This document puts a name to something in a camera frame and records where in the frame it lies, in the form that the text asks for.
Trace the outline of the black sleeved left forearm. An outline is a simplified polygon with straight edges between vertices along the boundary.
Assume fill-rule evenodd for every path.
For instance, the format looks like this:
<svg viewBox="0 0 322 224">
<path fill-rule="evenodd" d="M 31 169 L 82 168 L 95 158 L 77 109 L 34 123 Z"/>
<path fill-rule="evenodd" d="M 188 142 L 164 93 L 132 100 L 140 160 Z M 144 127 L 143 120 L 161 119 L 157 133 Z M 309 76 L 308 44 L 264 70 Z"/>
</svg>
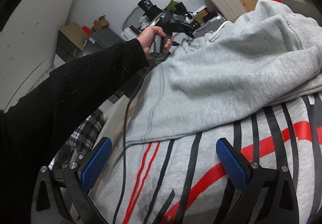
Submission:
<svg viewBox="0 0 322 224">
<path fill-rule="evenodd" d="M 140 69 L 138 40 L 66 63 L 1 112 L 1 223 L 29 223 L 35 182 L 76 128 Z"/>
</svg>

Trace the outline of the person's left hand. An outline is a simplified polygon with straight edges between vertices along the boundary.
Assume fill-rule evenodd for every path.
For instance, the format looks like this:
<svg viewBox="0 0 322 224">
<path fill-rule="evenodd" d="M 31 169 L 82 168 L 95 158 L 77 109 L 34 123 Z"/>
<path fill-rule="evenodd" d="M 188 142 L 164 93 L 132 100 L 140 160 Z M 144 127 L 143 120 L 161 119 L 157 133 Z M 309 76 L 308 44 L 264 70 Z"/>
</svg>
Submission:
<svg viewBox="0 0 322 224">
<path fill-rule="evenodd" d="M 147 59 L 151 59 L 152 57 L 149 55 L 150 47 L 153 44 L 154 37 L 159 35 L 160 37 L 166 37 L 162 27 L 158 26 L 150 26 L 145 28 L 142 33 L 136 38 L 140 43 L 145 56 Z"/>
</svg>

